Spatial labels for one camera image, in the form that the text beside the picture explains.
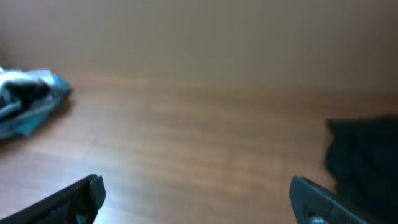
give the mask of wood grain surface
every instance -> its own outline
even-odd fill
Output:
[[[325,119],[398,112],[388,94],[65,78],[69,104],[0,148],[0,217],[94,173],[108,194],[98,224],[295,223],[293,175],[335,186]]]

